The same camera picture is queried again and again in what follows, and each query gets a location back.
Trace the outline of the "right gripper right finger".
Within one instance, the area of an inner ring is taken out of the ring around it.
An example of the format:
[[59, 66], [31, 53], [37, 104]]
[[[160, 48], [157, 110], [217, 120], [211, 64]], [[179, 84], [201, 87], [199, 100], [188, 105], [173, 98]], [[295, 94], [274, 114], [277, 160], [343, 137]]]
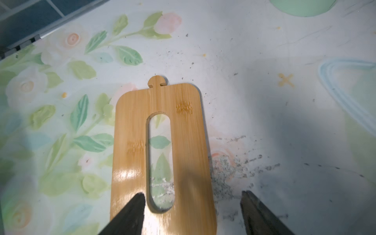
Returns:
[[240, 208], [248, 235], [293, 235], [251, 191], [242, 191]]

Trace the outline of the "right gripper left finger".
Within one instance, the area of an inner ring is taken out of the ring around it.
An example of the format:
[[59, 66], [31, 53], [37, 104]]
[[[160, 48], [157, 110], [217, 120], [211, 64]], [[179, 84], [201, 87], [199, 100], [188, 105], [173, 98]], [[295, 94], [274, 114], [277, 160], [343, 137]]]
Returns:
[[145, 195], [137, 193], [103, 228], [99, 235], [141, 235], [145, 207]]

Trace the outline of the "bamboo lid with slot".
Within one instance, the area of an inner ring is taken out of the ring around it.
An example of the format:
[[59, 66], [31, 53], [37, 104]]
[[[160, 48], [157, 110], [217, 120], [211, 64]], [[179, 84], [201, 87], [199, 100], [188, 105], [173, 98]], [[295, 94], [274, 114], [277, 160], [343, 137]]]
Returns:
[[[153, 209], [149, 194], [151, 118], [170, 119], [175, 200], [167, 212]], [[137, 193], [146, 198], [141, 235], [214, 235], [216, 214], [198, 89], [168, 85], [153, 76], [148, 88], [125, 93], [116, 105], [111, 220]]]

